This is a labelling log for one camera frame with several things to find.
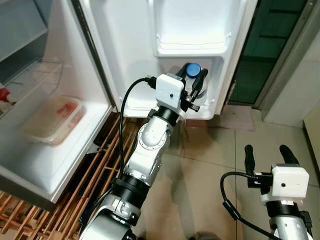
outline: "tiled floor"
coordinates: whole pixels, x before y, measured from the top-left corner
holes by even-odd
[[[253,146],[256,170],[268,172],[272,163],[283,163],[279,146],[286,144],[310,174],[307,199],[300,209],[310,212],[314,239],[320,239],[320,189],[303,130],[264,123],[256,110],[252,115],[256,127],[252,132],[183,125],[176,128],[134,228],[138,236],[184,240],[197,231],[208,231],[221,240],[266,240],[227,214],[222,206],[220,177],[235,169],[244,170],[245,145]],[[225,187],[228,198],[244,217],[269,230],[259,189],[248,189],[241,177],[227,178]]]

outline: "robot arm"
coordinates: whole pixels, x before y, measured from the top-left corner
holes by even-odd
[[[202,88],[207,69],[195,79],[191,94],[185,91],[188,63],[176,74],[149,78],[155,89],[158,110],[151,110],[149,121],[137,134],[137,144],[120,178],[112,182],[112,190],[83,230],[81,240],[135,240],[131,231],[141,214],[141,207],[161,167],[161,157],[169,145],[174,126],[184,118]]]
[[[230,172],[224,174],[221,178],[221,192],[224,195],[223,205],[233,219],[240,220],[249,227],[268,236],[269,239],[312,240],[310,215],[306,211],[299,211],[298,208],[298,205],[303,203],[303,199],[307,194],[309,181],[307,171],[300,167],[298,160],[285,145],[280,146],[280,152],[285,164],[273,164],[271,172],[254,172],[256,164],[253,148],[251,145],[247,145],[244,150],[246,173]],[[260,201],[266,206],[270,217],[271,233],[244,220],[226,198],[223,181],[229,175],[247,177],[249,188],[260,188]]]

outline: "refrigerator door shelf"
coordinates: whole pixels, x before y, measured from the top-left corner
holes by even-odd
[[[149,0],[153,53],[158,57],[221,56],[237,34],[245,0]]]
[[[256,0],[79,2],[118,111],[136,79],[175,74],[192,62],[208,69],[208,89],[199,112],[188,110],[186,118],[207,120],[220,112],[217,103],[228,91],[222,87],[225,82],[229,85],[229,73],[235,70],[230,66],[234,47],[240,42],[242,48],[245,40],[237,36],[248,31],[255,8],[247,9]],[[140,83],[130,93],[124,114],[143,118],[156,106],[154,90]]]

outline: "refrigerator shelf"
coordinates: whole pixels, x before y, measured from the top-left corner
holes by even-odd
[[[57,89],[62,69],[61,62],[35,60],[15,75],[5,88],[16,103],[0,115],[0,121],[15,108],[23,112],[24,109],[37,109]]]
[[[239,0],[148,0],[153,54],[224,56],[242,5]]]

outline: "plastic food container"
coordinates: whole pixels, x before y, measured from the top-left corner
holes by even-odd
[[[23,132],[34,142],[60,144],[84,114],[81,102],[59,96],[46,102],[26,123]]]

